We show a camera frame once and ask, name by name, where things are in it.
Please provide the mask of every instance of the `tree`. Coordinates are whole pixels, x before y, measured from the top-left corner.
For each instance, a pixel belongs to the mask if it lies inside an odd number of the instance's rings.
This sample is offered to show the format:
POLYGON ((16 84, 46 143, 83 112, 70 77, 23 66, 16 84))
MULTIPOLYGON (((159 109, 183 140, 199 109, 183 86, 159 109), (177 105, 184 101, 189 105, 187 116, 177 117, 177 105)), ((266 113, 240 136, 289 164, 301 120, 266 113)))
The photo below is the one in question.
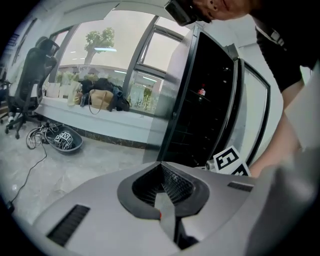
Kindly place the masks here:
POLYGON ((84 49, 88 52, 84 64, 89 65, 95 54, 101 53, 101 51, 95 50, 95 48, 110 48, 114 46, 115 30, 111 27, 107 27, 101 33, 98 31, 91 31, 86 34, 87 44, 84 49))

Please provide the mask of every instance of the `black t-shirt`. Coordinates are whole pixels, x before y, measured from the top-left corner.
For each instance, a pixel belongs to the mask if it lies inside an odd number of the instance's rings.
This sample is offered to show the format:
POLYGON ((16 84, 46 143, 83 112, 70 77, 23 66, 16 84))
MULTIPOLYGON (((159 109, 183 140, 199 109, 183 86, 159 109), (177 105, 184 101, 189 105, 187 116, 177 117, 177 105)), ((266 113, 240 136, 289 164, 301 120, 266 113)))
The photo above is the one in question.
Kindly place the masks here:
POLYGON ((300 66, 312 69, 320 54, 320 12, 312 0, 263 0, 251 15, 276 30, 286 50, 257 31, 257 43, 281 92, 302 78, 300 66))

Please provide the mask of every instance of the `black office chair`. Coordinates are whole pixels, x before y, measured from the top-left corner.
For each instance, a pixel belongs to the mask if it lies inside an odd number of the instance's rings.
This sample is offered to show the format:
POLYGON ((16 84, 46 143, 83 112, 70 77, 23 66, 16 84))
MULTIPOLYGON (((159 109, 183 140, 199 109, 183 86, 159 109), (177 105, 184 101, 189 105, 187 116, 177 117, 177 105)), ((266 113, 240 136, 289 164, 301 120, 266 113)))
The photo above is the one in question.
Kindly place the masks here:
POLYGON ((16 107, 17 113, 20 114, 18 119, 6 125, 6 134, 13 125, 17 124, 15 138, 19 139, 19 130, 26 121, 40 124, 36 115, 28 115, 28 113, 36 110, 43 98, 42 86, 57 64, 54 55, 58 50, 59 46, 55 42, 42 37, 38 40, 36 47, 27 53, 14 96, 9 96, 9 92, 7 93, 9 110, 16 107), (34 85, 37 85, 36 97, 31 97, 34 85))

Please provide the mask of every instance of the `person's arm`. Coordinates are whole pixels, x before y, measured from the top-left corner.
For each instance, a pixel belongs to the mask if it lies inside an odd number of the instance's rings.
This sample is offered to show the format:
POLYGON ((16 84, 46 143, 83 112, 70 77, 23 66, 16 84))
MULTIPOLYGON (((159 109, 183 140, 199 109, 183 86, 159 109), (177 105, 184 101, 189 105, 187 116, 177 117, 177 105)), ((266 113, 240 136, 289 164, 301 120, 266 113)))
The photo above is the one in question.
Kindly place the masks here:
POLYGON ((298 138, 284 110, 304 86, 300 65, 295 56, 257 32, 257 43, 277 82, 283 98, 283 111, 272 139, 263 154, 250 167, 253 177, 263 168, 278 164, 300 148, 298 138))
POLYGON ((253 177, 257 178, 263 168, 276 165, 286 156, 299 150, 300 144, 298 138, 285 114, 285 109, 297 96, 303 86, 304 81, 300 80, 282 92, 282 116, 268 147, 265 149, 263 154, 250 166, 250 172, 253 177))

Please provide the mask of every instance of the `black appliance door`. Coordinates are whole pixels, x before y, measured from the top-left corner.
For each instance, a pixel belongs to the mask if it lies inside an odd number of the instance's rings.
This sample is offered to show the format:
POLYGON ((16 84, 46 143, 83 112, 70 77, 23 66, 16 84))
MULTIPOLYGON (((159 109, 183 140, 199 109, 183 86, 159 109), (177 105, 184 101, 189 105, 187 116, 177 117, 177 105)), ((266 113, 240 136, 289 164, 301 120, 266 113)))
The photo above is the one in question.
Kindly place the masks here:
POLYGON ((235 137, 245 133, 235 136, 234 131, 246 125, 239 118, 244 74, 243 60, 231 57, 198 27, 190 31, 171 57, 143 162, 201 167, 228 144, 239 142, 235 137))

